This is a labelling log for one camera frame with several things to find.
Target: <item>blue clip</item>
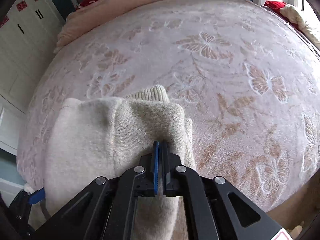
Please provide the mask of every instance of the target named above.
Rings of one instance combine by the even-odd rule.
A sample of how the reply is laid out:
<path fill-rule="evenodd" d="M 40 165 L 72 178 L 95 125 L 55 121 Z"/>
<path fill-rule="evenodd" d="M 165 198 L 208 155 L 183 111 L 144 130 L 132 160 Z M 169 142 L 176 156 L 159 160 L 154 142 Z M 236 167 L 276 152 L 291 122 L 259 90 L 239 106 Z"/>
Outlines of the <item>blue clip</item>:
<path fill-rule="evenodd" d="M 44 198 L 45 198 L 45 192 L 44 192 L 44 188 L 42 188 L 30 195 L 28 203 L 30 205 L 34 205 L 34 204 L 37 204 L 39 201 L 43 200 Z"/>

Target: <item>black handle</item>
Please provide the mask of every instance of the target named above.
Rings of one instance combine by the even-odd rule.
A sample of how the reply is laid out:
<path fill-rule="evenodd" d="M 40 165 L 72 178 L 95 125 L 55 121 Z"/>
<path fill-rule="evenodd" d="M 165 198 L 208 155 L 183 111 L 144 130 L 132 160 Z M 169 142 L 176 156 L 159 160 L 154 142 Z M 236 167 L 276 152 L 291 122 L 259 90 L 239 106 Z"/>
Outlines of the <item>black handle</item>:
<path fill-rule="evenodd" d="M 36 14 L 37 14 L 37 16 L 40 18 L 40 20 L 41 20 L 41 16 L 39 15 L 39 13 L 36 11 Z"/>
<path fill-rule="evenodd" d="M 40 13 L 40 15 L 41 15 L 41 17 L 42 17 L 42 19 L 43 19 L 44 17 L 43 17 L 43 15 L 42 15 L 42 13 L 40 12 L 40 10 L 39 10 L 39 9 L 38 9 L 38 12 Z"/>
<path fill-rule="evenodd" d="M 24 31 L 22 30 L 22 28 L 20 27 L 20 25 L 17 24 L 17 26 L 19 27 L 20 31 L 24 34 Z"/>

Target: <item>white knit sweater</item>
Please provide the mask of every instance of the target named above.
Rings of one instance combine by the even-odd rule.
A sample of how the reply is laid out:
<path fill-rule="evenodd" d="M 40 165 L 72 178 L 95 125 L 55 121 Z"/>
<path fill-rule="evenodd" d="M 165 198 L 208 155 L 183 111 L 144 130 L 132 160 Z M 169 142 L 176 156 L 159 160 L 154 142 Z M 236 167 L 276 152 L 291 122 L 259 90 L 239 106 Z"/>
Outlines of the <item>white knit sweater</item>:
<path fill-rule="evenodd" d="M 162 86 L 126 98 L 65 100 L 48 143 L 44 188 L 54 214 L 98 176 L 108 179 L 138 164 L 152 152 L 154 140 L 166 140 L 181 162 L 195 169 L 192 121 L 170 103 Z M 178 198 L 139 198 L 135 239 L 172 237 Z"/>

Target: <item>bed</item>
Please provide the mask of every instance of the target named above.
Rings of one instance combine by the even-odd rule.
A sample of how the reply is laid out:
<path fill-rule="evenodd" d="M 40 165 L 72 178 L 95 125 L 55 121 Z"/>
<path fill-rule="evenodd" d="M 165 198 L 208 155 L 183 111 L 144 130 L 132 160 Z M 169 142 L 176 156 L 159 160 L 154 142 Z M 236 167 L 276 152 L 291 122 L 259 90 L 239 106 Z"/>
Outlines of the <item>bed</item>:
<path fill-rule="evenodd" d="M 124 13 L 111 2 L 69 17 L 34 93 L 17 155 L 31 187 L 44 186 L 65 98 L 123 97 L 155 84 L 193 120 L 198 173 L 224 176 L 264 211 L 318 170 L 319 57 L 286 22 L 247 0 L 151 0 Z M 109 8 L 105 22 L 83 18 L 99 6 Z"/>

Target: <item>white door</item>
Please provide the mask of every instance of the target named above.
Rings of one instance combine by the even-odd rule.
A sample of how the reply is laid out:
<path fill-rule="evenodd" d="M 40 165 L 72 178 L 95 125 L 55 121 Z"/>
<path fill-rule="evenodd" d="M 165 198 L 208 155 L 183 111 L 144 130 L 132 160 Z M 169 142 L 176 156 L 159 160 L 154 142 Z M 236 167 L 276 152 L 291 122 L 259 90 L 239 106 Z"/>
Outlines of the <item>white door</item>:
<path fill-rule="evenodd" d="M 46 49 L 39 49 L 41 44 L 45 44 L 45 37 L 38 40 L 37 36 L 43 35 L 45 30 L 30 15 L 31 8 L 18 11 L 16 5 L 22 1 L 15 2 L 7 14 L 9 20 L 0 28 L 0 49 L 11 59 L 13 67 L 20 68 L 31 79 L 39 82 L 52 57 L 44 55 Z"/>
<path fill-rule="evenodd" d="M 0 148 L 17 155 L 19 132 L 25 116 L 0 96 Z"/>
<path fill-rule="evenodd" d="M 57 36 L 62 29 L 64 20 L 59 14 L 51 0 L 25 0 L 33 8 L 37 19 L 54 42 L 57 42 Z"/>
<path fill-rule="evenodd" d="M 9 20 L 0 28 L 0 95 L 25 112 L 45 70 L 45 58 L 35 49 L 29 33 L 20 30 L 23 25 L 16 11 L 10 9 Z"/>
<path fill-rule="evenodd" d="M 19 11 L 18 7 L 21 3 L 25 3 L 26 7 Z M 36 55 L 36 62 L 27 63 L 29 71 L 32 75 L 41 77 L 54 57 L 53 50 L 56 42 L 40 23 L 29 0 L 16 0 L 11 11 L 11 17 L 19 24 L 18 28 L 22 29 L 22 38 L 31 44 L 33 54 Z"/>

